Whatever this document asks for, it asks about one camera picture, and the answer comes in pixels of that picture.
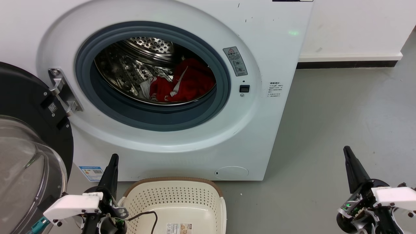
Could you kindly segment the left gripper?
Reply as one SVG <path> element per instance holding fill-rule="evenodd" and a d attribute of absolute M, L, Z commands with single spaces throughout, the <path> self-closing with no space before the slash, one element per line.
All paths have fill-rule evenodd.
<path fill-rule="evenodd" d="M 98 203 L 98 234 L 126 234 L 127 231 L 126 222 L 119 212 L 120 209 L 125 211 L 125 208 L 116 201 L 118 165 L 119 155 L 113 154 L 98 183 L 97 192 L 102 194 Z"/>

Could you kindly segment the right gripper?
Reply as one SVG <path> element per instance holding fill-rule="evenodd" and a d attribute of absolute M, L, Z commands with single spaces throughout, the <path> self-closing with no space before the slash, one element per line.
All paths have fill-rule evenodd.
<path fill-rule="evenodd" d="M 344 147 L 345 167 L 351 197 L 337 214 L 337 225 L 348 234 L 394 234 L 394 203 L 381 202 L 381 191 L 391 189 L 370 176 L 353 153 Z"/>

